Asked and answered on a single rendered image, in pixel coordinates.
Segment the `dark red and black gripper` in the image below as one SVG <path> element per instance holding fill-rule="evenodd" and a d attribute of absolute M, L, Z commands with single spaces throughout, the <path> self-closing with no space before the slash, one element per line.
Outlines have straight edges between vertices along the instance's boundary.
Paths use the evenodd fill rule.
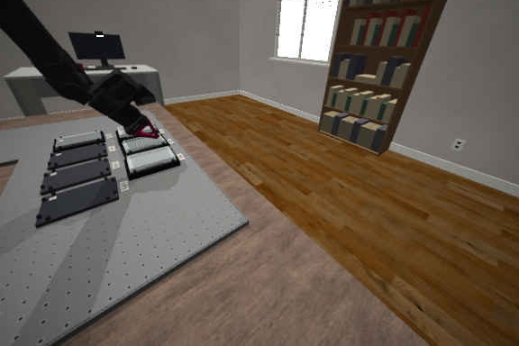
<path fill-rule="evenodd" d="M 123 103 L 121 102 L 120 105 L 116 108 L 116 110 L 112 114 L 108 115 L 107 117 L 109 117 L 110 119 L 112 119 L 115 122 L 122 125 L 125 130 L 125 133 L 127 133 L 129 135 L 133 135 L 133 136 L 137 136 L 137 137 L 152 138 L 152 139 L 159 138 L 159 134 L 157 133 L 157 131 L 155 130 L 155 128 L 153 127 L 152 123 L 149 121 L 149 118 L 146 115 L 141 114 L 141 116 L 134 123 L 128 121 L 127 119 L 125 119 L 124 117 L 119 115 L 117 112 L 120 110 L 122 105 L 123 105 Z M 149 126 L 152 129 L 152 131 L 154 132 L 154 135 L 146 133 L 146 132 L 142 132 L 142 130 L 146 126 Z"/>

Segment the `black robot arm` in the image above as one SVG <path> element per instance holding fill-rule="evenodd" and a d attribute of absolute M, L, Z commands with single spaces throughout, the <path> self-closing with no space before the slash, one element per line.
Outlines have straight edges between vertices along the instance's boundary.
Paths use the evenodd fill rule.
<path fill-rule="evenodd" d="M 45 81 L 66 99 L 82 105 L 88 103 L 105 116 L 112 114 L 122 101 L 117 113 L 132 123 L 141 116 L 139 109 L 130 104 L 133 99 L 137 106 L 156 102 L 151 91 L 119 69 L 95 83 L 91 81 L 23 0 L 0 0 L 0 28 L 30 59 Z"/>

